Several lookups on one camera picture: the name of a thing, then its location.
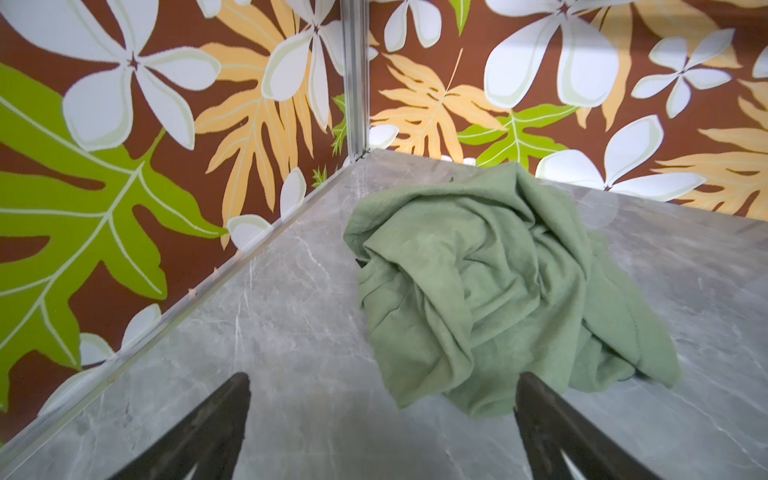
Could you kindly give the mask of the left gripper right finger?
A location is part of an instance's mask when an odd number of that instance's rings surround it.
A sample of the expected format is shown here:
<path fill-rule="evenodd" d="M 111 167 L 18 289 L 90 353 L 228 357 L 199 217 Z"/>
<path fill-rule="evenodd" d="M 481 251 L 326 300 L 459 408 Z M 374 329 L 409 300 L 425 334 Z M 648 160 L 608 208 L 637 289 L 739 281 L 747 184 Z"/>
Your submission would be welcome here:
<path fill-rule="evenodd" d="M 531 372 L 520 375 L 515 419 L 535 479 L 656 479 Z"/>

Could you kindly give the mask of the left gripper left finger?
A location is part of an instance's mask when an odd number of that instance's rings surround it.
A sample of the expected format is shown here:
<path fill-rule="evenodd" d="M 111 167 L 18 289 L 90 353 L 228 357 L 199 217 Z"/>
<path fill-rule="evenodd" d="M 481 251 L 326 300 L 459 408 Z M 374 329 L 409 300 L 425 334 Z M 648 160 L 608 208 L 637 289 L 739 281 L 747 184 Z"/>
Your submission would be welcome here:
<path fill-rule="evenodd" d="M 245 438 L 250 379 L 237 372 L 114 479 L 231 479 Z"/>

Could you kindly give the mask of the green cloth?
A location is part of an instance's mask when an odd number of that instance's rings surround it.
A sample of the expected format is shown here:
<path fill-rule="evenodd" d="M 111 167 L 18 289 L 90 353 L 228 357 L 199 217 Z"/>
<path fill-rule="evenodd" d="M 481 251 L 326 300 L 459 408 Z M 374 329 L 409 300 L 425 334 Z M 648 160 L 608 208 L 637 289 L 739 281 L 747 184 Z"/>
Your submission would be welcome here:
<path fill-rule="evenodd" d="M 344 240 L 400 407 L 442 395 L 473 418 L 507 415 L 525 373 L 557 393 L 681 377 L 666 328 L 604 239 L 569 195 L 516 164 L 368 196 Z"/>

